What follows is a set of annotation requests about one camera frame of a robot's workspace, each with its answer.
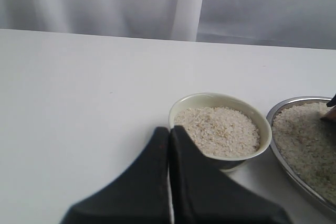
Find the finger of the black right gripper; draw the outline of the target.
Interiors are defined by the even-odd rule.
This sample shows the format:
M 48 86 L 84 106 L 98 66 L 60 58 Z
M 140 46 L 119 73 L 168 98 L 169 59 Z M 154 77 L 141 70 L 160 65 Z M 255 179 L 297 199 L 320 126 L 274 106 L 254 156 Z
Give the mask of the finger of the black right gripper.
M 327 107 L 334 107 L 336 105 L 336 94 L 334 97 L 327 103 Z

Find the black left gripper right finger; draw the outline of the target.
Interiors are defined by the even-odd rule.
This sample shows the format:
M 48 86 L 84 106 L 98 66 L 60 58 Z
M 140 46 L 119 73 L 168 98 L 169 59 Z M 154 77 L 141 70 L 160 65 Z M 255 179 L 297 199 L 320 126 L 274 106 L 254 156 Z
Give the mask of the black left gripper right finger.
M 169 176 L 175 223 L 291 223 L 285 210 L 213 166 L 181 126 L 171 130 Z

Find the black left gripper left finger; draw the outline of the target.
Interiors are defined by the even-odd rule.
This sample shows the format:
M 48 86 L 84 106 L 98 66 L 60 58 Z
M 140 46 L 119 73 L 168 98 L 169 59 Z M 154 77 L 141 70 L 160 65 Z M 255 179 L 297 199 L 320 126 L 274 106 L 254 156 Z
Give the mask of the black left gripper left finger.
M 169 135 L 157 127 L 137 159 L 105 188 L 72 205 L 61 223 L 170 223 Z

